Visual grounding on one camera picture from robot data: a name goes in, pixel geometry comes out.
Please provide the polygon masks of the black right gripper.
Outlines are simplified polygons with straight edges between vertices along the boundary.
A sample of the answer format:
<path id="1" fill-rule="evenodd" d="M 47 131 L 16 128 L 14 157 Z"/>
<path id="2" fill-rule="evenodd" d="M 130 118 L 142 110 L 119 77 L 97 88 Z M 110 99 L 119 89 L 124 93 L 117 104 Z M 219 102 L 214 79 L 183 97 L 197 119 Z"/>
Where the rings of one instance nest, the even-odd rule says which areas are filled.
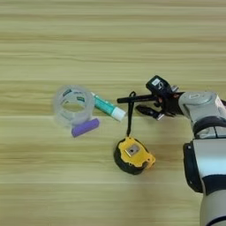
<path id="1" fill-rule="evenodd" d="M 171 87 L 170 85 L 157 85 L 155 88 L 156 101 L 155 107 L 160 108 L 160 111 L 156 111 L 144 105 L 138 105 L 137 111 L 143 115 L 150 116 L 156 120 L 160 120 L 163 116 L 175 117 L 176 115 L 182 115 L 183 112 L 179 107 L 179 98 L 183 92 L 178 92 L 178 87 Z"/>

